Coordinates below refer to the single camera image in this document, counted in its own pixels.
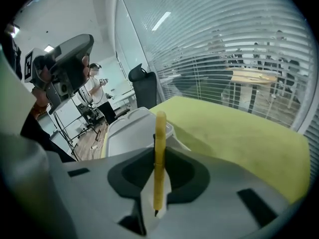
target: pen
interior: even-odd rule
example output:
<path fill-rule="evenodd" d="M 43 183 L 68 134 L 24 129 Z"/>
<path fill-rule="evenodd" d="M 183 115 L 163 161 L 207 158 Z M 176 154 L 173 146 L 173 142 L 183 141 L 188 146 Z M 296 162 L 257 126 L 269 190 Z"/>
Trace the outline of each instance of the pen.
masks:
<path fill-rule="evenodd" d="M 155 123 L 154 201 L 155 217 L 163 206 L 166 147 L 166 114 L 159 111 Z"/>

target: chair headrest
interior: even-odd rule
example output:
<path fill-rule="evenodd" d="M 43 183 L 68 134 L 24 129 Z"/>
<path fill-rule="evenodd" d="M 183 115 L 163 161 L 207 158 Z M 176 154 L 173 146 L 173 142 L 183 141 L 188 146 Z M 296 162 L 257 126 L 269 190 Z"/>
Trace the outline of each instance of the chair headrest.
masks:
<path fill-rule="evenodd" d="M 134 67 L 129 72 L 130 82 L 140 81 L 140 80 L 146 78 L 146 76 L 147 76 L 147 72 L 142 68 L 142 64 L 139 64 L 138 66 Z"/>

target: black pants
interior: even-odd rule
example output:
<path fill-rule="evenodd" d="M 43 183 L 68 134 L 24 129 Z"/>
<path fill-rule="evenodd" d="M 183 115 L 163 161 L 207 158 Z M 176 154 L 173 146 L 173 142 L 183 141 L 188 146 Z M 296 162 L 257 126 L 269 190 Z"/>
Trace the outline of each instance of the black pants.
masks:
<path fill-rule="evenodd" d="M 98 109 L 100 110 L 101 113 L 103 113 L 109 125 L 112 124 L 114 121 L 116 121 L 115 112 L 113 111 L 112 106 L 110 105 L 109 102 L 106 102 L 100 105 Z"/>

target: yellow-green table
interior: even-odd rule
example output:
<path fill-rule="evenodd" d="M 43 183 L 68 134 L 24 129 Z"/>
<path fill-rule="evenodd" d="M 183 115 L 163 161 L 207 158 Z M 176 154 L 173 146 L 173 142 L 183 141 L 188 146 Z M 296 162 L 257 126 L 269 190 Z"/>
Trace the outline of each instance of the yellow-green table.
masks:
<path fill-rule="evenodd" d="M 290 203 L 307 192 L 307 139 L 288 128 L 240 110 L 173 97 L 151 109 L 164 111 L 176 137 L 192 151 L 234 162 L 283 194 Z"/>

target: glass wall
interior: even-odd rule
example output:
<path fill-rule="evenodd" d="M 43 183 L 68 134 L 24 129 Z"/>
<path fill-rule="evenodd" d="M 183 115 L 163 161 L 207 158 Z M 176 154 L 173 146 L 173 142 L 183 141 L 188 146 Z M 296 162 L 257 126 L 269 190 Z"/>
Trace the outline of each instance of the glass wall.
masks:
<path fill-rule="evenodd" d="M 123 1 L 164 99 L 201 99 L 286 127 L 310 105 L 316 45 L 291 0 Z"/>

